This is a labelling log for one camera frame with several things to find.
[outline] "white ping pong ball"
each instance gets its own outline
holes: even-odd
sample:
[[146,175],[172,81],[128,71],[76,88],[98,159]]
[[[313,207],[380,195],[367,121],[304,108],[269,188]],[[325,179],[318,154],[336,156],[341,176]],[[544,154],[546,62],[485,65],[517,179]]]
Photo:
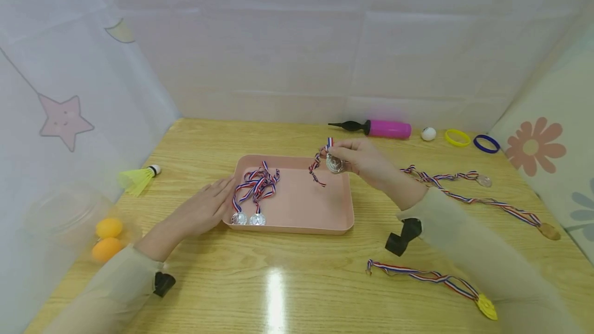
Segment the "white ping pong ball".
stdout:
[[421,132],[421,138],[423,140],[434,140],[435,136],[437,136],[437,132],[431,127],[427,127]]

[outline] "left hand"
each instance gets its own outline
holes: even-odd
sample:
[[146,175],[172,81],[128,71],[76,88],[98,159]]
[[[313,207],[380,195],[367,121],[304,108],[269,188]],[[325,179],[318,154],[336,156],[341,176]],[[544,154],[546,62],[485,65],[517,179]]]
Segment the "left hand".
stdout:
[[234,188],[233,175],[206,185],[175,209],[164,222],[175,225],[183,239],[202,235],[223,219],[230,206],[225,201]]

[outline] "red white and blue ribbon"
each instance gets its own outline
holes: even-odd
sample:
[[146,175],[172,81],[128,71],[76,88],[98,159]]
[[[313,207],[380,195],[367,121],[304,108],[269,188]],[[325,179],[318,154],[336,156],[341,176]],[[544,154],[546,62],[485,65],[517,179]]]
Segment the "red white and blue ribbon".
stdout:
[[401,266],[390,266],[389,264],[383,264],[374,260],[367,261],[367,273],[371,275],[371,268],[378,267],[387,273],[388,276],[394,276],[397,274],[409,275],[413,279],[419,281],[427,281],[432,283],[442,283],[452,291],[472,300],[479,310],[486,317],[493,321],[497,321],[497,312],[493,303],[484,295],[480,294],[475,288],[472,287],[468,281],[458,278],[452,275],[441,275],[437,271],[421,271],[408,267]]
[[334,139],[332,137],[328,137],[328,143],[320,149],[320,151],[316,154],[315,158],[313,159],[312,165],[309,166],[309,173],[313,177],[313,181],[319,183],[322,187],[326,187],[326,184],[320,182],[320,180],[314,173],[314,170],[320,167],[321,158],[324,158],[325,155],[328,154],[328,150],[332,146],[334,146]]
[[[247,172],[243,176],[244,183],[235,187],[235,194],[233,196],[233,208],[235,209],[235,212],[241,213],[242,210],[240,204],[251,197],[256,206],[256,214],[262,213],[259,202],[276,193],[276,184],[280,178],[281,172],[278,169],[276,170],[276,174],[270,174],[268,165],[265,161],[262,162],[262,166],[259,167],[258,170]],[[269,192],[266,192],[267,187],[271,187]],[[249,191],[237,200],[238,193],[243,189],[249,189]]]
[[429,174],[427,174],[426,172],[417,170],[414,165],[411,165],[411,166],[407,167],[406,169],[400,169],[400,170],[407,174],[417,174],[419,177],[419,178],[417,178],[418,181],[432,183],[439,190],[441,190],[444,194],[446,194],[449,197],[455,198],[456,200],[458,200],[460,202],[464,202],[466,204],[481,203],[481,204],[486,204],[486,205],[497,206],[500,209],[504,210],[505,212],[511,214],[512,216],[516,217],[517,219],[519,219],[531,226],[535,226],[538,228],[542,225],[542,222],[540,221],[539,217],[537,217],[536,214],[534,214],[534,213],[530,213],[530,212],[527,212],[526,210],[522,210],[522,209],[517,209],[512,205],[497,201],[496,199],[490,198],[490,197],[489,198],[474,198],[474,197],[460,196],[460,195],[457,195],[455,193],[452,193],[452,192],[446,190],[441,184],[439,184],[439,181],[441,181],[442,179],[446,179],[448,181],[455,181],[458,178],[476,180],[476,178],[478,177],[479,174],[478,174],[478,172],[476,172],[474,170],[469,171],[468,173],[457,173],[454,175],[452,175],[452,174],[438,174],[438,175],[434,175],[433,177],[430,176]]
[[[479,292],[476,291],[475,288],[472,287],[468,281],[457,278],[456,276],[452,275],[441,275],[441,273],[437,271],[421,271],[417,269],[412,269],[408,267],[401,267],[401,266],[390,266],[389,264],[383,264],[376,262],[374,260],[367,261],[367,272],[371,275],[371,268],[378,267],[386,272],[389,276],[397,275],[397,274],[404,274],[409,275],[413,279],[417,279],[419,281],[427,281],[432,283],[442,283],[446,287],[450,288],[457,294],[464,296],[464,298],[468,298],[470,300],[478,300],[479,299]],[[460,283],[464,288],[459,287],[457,283]]]

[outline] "yellow bracelet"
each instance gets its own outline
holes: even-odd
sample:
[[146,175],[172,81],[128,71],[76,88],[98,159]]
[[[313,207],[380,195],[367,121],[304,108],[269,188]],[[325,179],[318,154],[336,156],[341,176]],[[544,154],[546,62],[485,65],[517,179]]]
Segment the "yellow bracelet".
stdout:
[[[450,137],[451,133],[459,135],[460,137],[464,138],[465,142],[458,142],[457,140],[453,140],[452,137]],[[454,145],[454,146],[466,147],[466,146],[470,145],[470,137],[463,131],[460,131],[457,129],[448,129],[445,131],[444,136],[445,136],[445,140],[447,142],[452,143],[452,145]]]

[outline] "rubber band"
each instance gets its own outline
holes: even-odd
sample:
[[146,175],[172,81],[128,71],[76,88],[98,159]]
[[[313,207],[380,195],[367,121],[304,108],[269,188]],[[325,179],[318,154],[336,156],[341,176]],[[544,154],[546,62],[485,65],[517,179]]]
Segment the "rubber band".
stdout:
[[[495,146],[495,149],[489,149],[485,146],[482,146],[479,143],[479,138],[480,139],[484,139],[484,140],[488,140],[489,142],[491,142],[493,144],[493,146]],[[488,135],[478,135],[476,137],[474,137],[474,139],[472,140],[472,142],[474,142],[474,146],[476,146],[477,149],[484,151],[488,154],[496,154],[497,151],[499,151],[501,149],[501,145],[499,144],[499,142],[497,142],[494,138],[489,137]]]
[[371,259],[367,261],[366,272],[369,275],[371,275],[372,267],[382,269],[382,271],[386,272],[388,276],[403,274],[409,275],[413,279],[419,281],[442,283],[446,287],[450,288],[450,290],[461,296],[464,296],[464,298],[472,300],[474,303],[476,303],[482,314],[493,321],[497,321],[497,312],[495,311],[493,303],[488,298],[486,298],[485,295],[480,294],[471,284],[468,283],[468,281],[464,279],[452,275],[442,275],[437,271],[421,271],[408,267],[391,266],[389,264],[379,263]]
[[[452,137],[450,137],[450,134],[452,134],[452,133],[464,138],[465,142],[458,142],[457,140],[452,139]],[[450,143],[452,143],[452,145],[457,146],[457,147],[466,147],[466,146],[470,145],[470,142],[471,142],[470,137],[465,132],[463,132],[461,130],[457,130],[457,129],[446,130],[444,133],[444,137],[447,142],[450,142]]]
[[452,197],[460,202],[466,204],[474,204],[474,203],[481,203],[486,205],[497,206],[504,212],[511,214],[513,217],[527,223],[533,227],[536,227],[540,233],[542,233],[545,237],[551,240],[559,240],[560,234],[556,232],[553,226],[550,224],[546,224],[540,221],[539,217],[536,216],[534,213],[527,212],[526,210],[518,209],[515,206],[509,205],[505,202],[497,201],[494,198],[474,198],[474,197],[464,197],[455,193],[452,193],[446,190],[440,183],[442,179],[447,179],[449,181],[454,181],[458,178],[476,180],[478,178],[478,172],[476,171],[469,171],[468,173],[457,173],[455,175],[451,174],[438,174],[431,177],[429,174],[423,171],[418,171],[414,165],[410,165],[406,169],[400,169],[406,174],[417,174],[419,178],[416,178],[419,182],[429,182],[436,186],[439,190],[441,190],[444,194],[449,197]]

